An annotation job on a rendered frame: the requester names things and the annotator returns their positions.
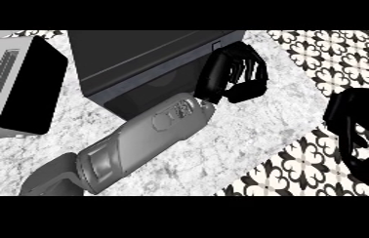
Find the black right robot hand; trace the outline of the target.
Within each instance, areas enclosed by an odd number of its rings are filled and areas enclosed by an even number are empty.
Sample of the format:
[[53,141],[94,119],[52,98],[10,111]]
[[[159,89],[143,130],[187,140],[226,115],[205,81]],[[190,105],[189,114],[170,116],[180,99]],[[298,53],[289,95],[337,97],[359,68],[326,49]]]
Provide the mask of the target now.
[[369,89],[348,88],[332,94],[323,115],[328,130],[338,136],[338,151],[344,165],[353,176],[369,185],[369,158],[359,160],[353,155],[353,146],[368,148],[369,143],[356,133],[356,125],[369,131]]

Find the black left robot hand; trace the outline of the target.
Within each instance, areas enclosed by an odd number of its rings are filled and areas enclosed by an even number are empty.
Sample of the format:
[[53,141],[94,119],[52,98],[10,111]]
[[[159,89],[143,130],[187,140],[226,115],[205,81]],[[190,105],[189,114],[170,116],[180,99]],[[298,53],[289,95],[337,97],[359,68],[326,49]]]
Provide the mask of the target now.
[[211,103],[238,103],[267,90],[267,65],[254,48],[238,41],[213,51],[199,75],[195,97]]

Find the dark grey microwave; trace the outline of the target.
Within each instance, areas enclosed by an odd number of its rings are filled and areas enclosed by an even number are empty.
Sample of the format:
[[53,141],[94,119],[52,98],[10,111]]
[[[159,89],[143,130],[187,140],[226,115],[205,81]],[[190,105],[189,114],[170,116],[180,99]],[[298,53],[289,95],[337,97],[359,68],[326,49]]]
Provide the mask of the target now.
[[195,91],[213,51],[242,30],[71,30],[83,95],[128,120],[179,93]]

